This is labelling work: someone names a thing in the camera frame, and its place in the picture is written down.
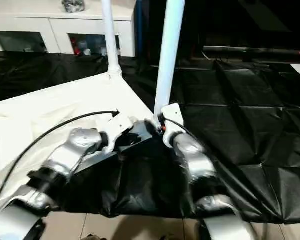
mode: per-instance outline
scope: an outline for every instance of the white cabinet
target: white cabinet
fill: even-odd
[[[134,57],[136,0],[111,2],[121,56]],[[69,34],[105,34],[101,0],[85,0],[85,5],[85,11],[68,13],[61,0],[0,0],[0,32],[39,33],[48,53],[73,54]]]
[[[47,18],[0,17],[0,32],[39,33],[49,53],[60,53],[54,32]]]
[[[50,19],[55,39],[63,54],[74,54],[69,34],[104,35],[102,20],[87,19]],[[115,35],[119,39],[121,56],[134,57],[135,31],[133,21],[114,21]]]

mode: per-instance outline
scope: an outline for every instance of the tile floor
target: tile floor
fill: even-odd
[[[159,240],[173,235],[178,240],[198,240],[193,219],[173,219],[149,216],[118,216],[54,212],[46,219],[42,240],[80,240],[89,234],[107,240]],[[283,225],[253,223],[259,240],[300,240],[300,224]]]

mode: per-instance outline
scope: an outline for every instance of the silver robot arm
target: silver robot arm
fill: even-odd
[[[0,208],[0,240],[40,239],[49,212],[59,208],[62,189],[69,182],[87,154],[111,153],[115,142],[133,127],[131,120],[119,114],[105,126],[105,132],[76,128],[66,142],[57,147],[38,171],[28,174],[22,185]]]
[[[197,139],[180,127],[184,125],[184,120],[179,105],[171,104],[163,107],[162,115],[165,120],[163,142],[168,148],[174,150],[180,164],[186,169],[189,184],[199,178],[205,181],[217,179],[217,171],[207,155],[206,149]],[[206,239],[205,237],[211,240],[254,239],[253,231],[242,221],[238,209],[228,195],[218,193],[207,195],[199,199],[196,205],[200,205],[210,213],[227,210],[226,214],[201,219],[202,239]]]

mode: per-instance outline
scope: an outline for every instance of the white pole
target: white pole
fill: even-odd
[[[105,42],[108,54],[108,73],[120,74],[121,68],[118,61],[117,43],[114,27],[114,19],[112,15],[111,0],[102,0],[102,13],[105,26]]]
[[[154,115],[169,104],[186,0],[167,0]]]

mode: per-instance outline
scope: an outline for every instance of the black plastic sheet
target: black plastic sheet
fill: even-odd
[[[153,109],[158,68],[133,58],[120,64],[124,79]],[[2,55],[0,100],[106,70],[107,60],[95,56]],[[291,66],[179,62],[171,102],[180,104],[185,126],[216,156],[218,173],[245,220],[300,223],[300,75]],[[172,153],[154,136],[78,173],[62,210],[206,216],[202,209],[189,211],[184,185]]]

